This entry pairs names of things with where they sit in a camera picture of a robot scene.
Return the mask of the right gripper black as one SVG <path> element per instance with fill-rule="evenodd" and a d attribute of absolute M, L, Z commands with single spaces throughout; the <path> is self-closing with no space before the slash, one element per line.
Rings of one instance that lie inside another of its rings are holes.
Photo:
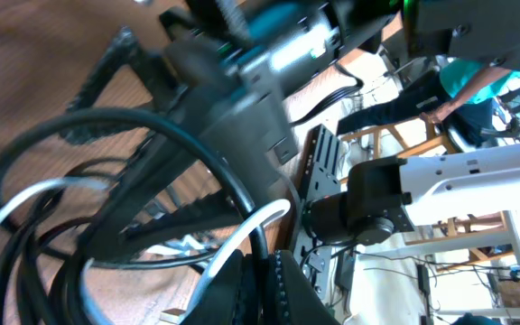
<path fill-rule="evenodd" d="M 389 1 L 189 1 L 160 15 L 166 59 L 187 90 L 221 100 L 281 103 L 350 51 L 376 49 L 395 17 Z"/>

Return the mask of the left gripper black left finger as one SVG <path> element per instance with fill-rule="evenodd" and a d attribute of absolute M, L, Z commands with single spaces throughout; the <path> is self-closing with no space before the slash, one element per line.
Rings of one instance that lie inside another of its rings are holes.
<path fill-rule="evenodd" d="M 251 255 L 237 250 L 222 266 L 182 325 L 254 325 L 260 293 Z"/>

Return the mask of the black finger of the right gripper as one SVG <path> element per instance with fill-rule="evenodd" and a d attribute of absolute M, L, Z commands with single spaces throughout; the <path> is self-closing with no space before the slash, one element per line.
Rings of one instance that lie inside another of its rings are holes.
<path fill-rule="evenodd" d="M 170 115 L 170 70 L 163 56 L 146 50 L 130 28 L 121 28 L 99 61 L 88 74 L 77 95 L 68 104 L 68 113 L 87 111 L 94 107 L 112 78 L 123 68 L 129 68 L 152 96 L 151 101 L 137 107 L 158 116 Z M 60 133 L 69 144 L 90 144 L 134 127 L 119 121 L 107 121 L 73 126 Z"/>
<path fill-rule="evenodd" d="M 196 199 L 168 215 L 133 227 L 133 219 L 191 167 L 196 158 L 162 135 L 155 136 L 139 150 L 140 156 L 124 172 L 121 181 L 84 231 L 79 249 L 100 261 L 123 260 L 150 246 L 187 234 L 235 226 L 244 213 L 228 188 Z"/>

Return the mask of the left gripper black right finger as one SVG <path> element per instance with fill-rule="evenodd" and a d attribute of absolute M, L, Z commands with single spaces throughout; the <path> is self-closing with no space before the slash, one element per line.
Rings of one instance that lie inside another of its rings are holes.
<path fill-rule="evenodd" d="M 268 260 L 266 323 L 339 325 L 321 303 L 292 253 L 287 250 L 276 250 Z"/>

